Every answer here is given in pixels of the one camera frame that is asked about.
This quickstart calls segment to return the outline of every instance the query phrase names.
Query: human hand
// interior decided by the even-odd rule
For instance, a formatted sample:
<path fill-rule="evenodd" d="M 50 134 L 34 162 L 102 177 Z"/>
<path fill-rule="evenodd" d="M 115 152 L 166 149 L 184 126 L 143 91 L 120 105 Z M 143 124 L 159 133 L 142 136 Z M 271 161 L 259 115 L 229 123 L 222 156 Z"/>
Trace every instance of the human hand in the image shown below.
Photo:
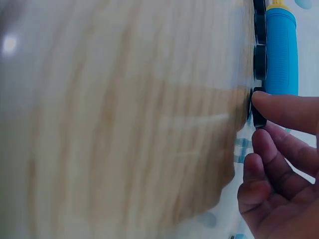
<path fill-rule="evenodd" d="M 269 121 L 310 134 L 319 133 L 319 98 L 254 93 L 256 109 Z M 256 239 L 319 238 L 319 154 L 268 122 L 253 135 L 254 153 L 244 162 L 239 211 Z M 311 184 L 295 173 L 316 178 Z"/>

